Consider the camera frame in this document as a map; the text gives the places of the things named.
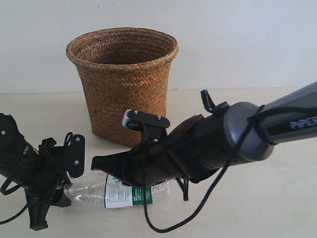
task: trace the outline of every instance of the white tabletop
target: white tabletop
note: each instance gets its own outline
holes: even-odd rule
[[[296,88],[210,90],[216,103],[249,101],[269,103]],[[170,129],[193,114],[204,114],[199,91],[168,94]],[[86,170],[73,183],[84,181],[94,155],[128,150],[92,135],[85,98],[77,94],[0,95],[0,112],[11,114],[26,139],[37,147],[44,138],[62,144],[69,131],[86,137]],[[48,229],[29,229],[28,212],[0,226],[0,237],[169,237],[169,238],[315,238],[317,231],[317,139],[278,145],[265,161],[234,166],[211,194],[205,207],[187,225],[167,234],[152,231],[143,207],[104,209],[74,202],[66,208],[51,207]],[[204,196],[213,177],[190,184],[190,200],[184,202],[175,182],[168,200],[149,206],[152,222],[159,228],[174,225],[189,216]],[[0,220],[15,214],[25,204],[22,190],[0,196]]]

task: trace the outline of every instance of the green label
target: green label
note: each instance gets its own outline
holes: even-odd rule
[[[152,189],[149,187],[145,191],[146,203],[153,204]],[[134,205],[143,205],[143,189],[138,187],[132,188],[132,202]]]

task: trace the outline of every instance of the wicker basket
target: wicker basket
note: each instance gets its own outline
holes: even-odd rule
[[[134,146],[140,133],[122,126],[127,109],[166,116],[176,39],[144,28],[111,28],[71,41],[66,55],[82,81],[92,133]]]

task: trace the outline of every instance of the bottle label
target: bottle label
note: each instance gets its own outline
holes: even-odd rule
[[[152,204],[152,188],[146,189],[146,202]],[[107,175],[105,186],[105,208],[143,205],[143,189],[123,185],[117,178]]]

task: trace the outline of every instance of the plastic bottle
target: plastic bottle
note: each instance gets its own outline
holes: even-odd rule
[[[120,208],[143,205],[143,191],[140,188],[124,186],[116,178],[104,172],[95,172],[82,182],[65,188],[66,196],[72,202],[86,202],[104,208]],[[168,198],[168,182],[147,189],[147,204]]]

